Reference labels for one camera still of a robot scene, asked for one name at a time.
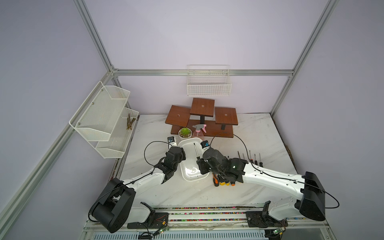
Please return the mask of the white storage box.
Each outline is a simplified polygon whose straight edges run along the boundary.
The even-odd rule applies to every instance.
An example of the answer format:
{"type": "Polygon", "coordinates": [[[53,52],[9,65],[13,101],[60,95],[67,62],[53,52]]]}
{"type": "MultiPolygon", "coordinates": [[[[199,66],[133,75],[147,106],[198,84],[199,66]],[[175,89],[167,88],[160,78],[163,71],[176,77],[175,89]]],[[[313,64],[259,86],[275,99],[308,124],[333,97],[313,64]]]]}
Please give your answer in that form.
{"type": "Polygon", "coordinates": [[[186,153],[186,160],[180,163],[180,168],[183,178],[188,182],[202,180],[208,176],[208,174],[201,173],[194,148],[194,143],[196,143],[201,158],[203,156],[202,142],[199,138],[189,138],[178,143],[178,147],[183,148],[186,153]]]}

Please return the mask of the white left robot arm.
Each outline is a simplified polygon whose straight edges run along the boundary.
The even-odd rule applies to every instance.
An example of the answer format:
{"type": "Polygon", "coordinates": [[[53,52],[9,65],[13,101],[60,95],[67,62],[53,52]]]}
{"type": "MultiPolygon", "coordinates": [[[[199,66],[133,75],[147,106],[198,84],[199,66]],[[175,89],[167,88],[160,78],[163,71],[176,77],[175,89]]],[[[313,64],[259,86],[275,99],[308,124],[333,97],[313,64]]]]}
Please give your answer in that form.
{"type": "Polygon", "coordinates": [[[148,173],[128,183],[118,178],[110,180],[91,206],[89,217],[93,217],[110,233],[115,233],[128,220],[136,195],[168,181],[184,160],[186,160],[184,149],[171,147],[166,156],[161,158],[148,173]]]}

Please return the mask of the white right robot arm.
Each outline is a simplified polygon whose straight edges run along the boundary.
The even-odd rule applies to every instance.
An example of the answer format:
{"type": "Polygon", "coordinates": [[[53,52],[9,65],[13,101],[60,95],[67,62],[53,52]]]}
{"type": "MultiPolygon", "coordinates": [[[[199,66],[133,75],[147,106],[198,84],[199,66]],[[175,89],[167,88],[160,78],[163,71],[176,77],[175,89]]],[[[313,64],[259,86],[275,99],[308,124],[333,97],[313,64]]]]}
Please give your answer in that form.
{"type": "Polygon", "coordinates": [[[314,173],[285,174],[244,159],[228,159],[213,148],[208,148],[197,164],[201,174],[211,172],[220,182],[256,184],[288,195],[286,199],[265,203],[267,216],[276,221],[298,215],[320,222],[326,219],[326,191],[314,173]]]}

